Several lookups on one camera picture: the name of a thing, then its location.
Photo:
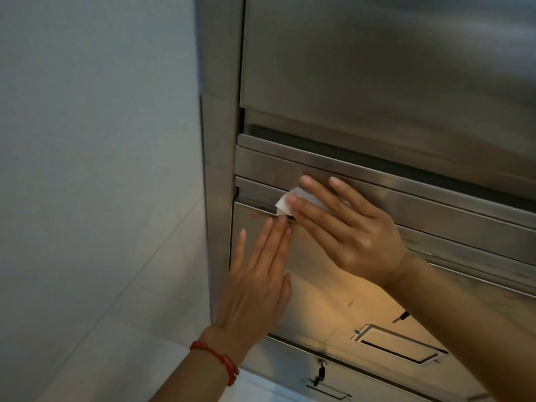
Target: metal latch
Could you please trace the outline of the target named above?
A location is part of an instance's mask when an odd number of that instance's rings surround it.
[[[326,377],[326,362],[324,360],[318,359],[318,365],[320,365],[320,368],[318,369],[318,375],[315,377],[315,379],[312,382],[312,386],[317,387],[320,382],[322,382]]]

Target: red bracelet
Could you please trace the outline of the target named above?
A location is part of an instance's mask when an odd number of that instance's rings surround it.
[[[205,343],[201,341],[194,341],[192,345],[190,346],[190,351],[194,350],[195,348],[199,350],[208,351],[214,357],[216,357],[225,366],[225,369],[227,370],[227,374],[229,375],[229,382],[227,383],[227,386],[231,386],[234,384],[234,382],[236,381],[236,376],[240,374],[240,370],[235,365],[235,363],[233,363],[231,357],[225,354],[223,355],[218,354],[216,351],[214,351],[208,345],[206,345]]]

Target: gray wall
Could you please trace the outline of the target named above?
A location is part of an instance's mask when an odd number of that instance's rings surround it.
[[[35,399],[203,195],[192,0],[2,0],[0,390]]]

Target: white tissue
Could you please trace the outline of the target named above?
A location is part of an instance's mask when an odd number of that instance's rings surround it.
[[[320,209],[323,209],[327,212],[330,212],[326,206],[324,206],[324,203],[322,203],[320,200],[318,200],[315,196],[311,195],[311,193],[305,192],[305,190],[300,188],[294,188],[290,192],[285,193],[281,199],[276,203],[277,207],[277,215],[281,216],[283,214],[286,214],[287,216],[292,216],[292,211],[287,205],[287,196],[288,195],[295,195],[299,197],[303,197],[308,202],[311,202],[315,206],[319,207]]]

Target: wrist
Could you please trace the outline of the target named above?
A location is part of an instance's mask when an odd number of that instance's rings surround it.
[[[388,283],[382,285],[382,289],[389,293],[401,284],[413,280],[420,269],[420,261],[422,261],[422,258],[414,254],[412,251],[407,250],[407,253],[402,257],[400,263],[395,268],[392,279],[390,279]]]
[[[250,347],[241,342],[231,331],[214,325],[203,330],[199,341],[207,344],[218,354],[228,355],[236,366],[242,364],[250,349]]]

